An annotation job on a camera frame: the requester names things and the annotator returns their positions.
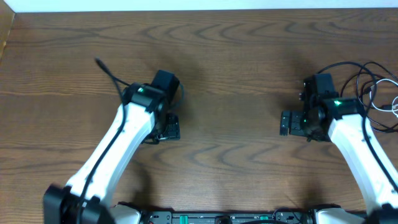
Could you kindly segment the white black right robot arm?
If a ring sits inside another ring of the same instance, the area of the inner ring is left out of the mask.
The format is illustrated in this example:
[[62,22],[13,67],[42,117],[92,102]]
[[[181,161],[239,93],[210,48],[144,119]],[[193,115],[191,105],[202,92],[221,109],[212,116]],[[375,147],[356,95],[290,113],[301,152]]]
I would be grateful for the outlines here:
[[301,111],[283,111],[280,135],[332,142],[343,155],[366,204],[366,216],[336,205],[313,209],[307,223],[397,223],[397,170],[375,137],[365,109],[356,98],[343,98],[331,75],[303,81]]

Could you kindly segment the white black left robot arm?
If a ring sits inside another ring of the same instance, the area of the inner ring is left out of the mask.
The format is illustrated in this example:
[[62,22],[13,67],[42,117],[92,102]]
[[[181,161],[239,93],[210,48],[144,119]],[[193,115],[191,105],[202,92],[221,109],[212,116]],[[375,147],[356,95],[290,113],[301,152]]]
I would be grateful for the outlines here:
[[139,223],[142,213],[129,204],[111,205],[118,182],[137,148],[180,139],[170,104],[179,79],[159,70],[151,83],[133,83],[122,93],[115,119],[90,158],[61,188],[43,197],[45,223]]

